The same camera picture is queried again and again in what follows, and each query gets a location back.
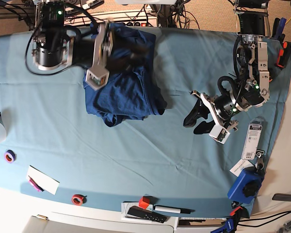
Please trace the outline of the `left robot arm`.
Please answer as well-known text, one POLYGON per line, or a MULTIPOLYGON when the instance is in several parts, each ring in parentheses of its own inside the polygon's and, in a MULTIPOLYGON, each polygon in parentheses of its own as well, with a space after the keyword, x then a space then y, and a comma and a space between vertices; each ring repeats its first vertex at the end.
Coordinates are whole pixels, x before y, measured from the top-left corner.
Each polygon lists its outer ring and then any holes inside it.
POLYGON ((270 35, 267 0, 237 0, 234 12, 240 30, 233 46, 235 76, 222 76, 217 81, 220 96, 192 91, 197 101, 185 117, 183 126, 193 127, 194 134, 208 134, 224 144, 231 130, 237 130, 233 117, 251 107, 261 107, 270 98, 268 45, 270 35))

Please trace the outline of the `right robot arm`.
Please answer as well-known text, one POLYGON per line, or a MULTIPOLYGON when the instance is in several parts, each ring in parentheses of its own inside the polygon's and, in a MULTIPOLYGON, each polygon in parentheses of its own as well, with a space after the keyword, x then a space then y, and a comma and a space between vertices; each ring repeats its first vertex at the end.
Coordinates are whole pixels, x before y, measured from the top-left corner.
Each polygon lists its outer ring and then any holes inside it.
POLYGON ((59 74, 74 66, 86 70, 85 81, 93 89, 103 88, 111 73, 140 66, 149 46, 136 44, 115 31, 108 20, 97 21, 82 7, 64 0, 42 0, 36 5, 35 29, 29 39, 33 64, 41 71, 39 76, 59 74), (76 26, 65 24, 66 8, 86 15, 92 28, 82 33, 76 26))

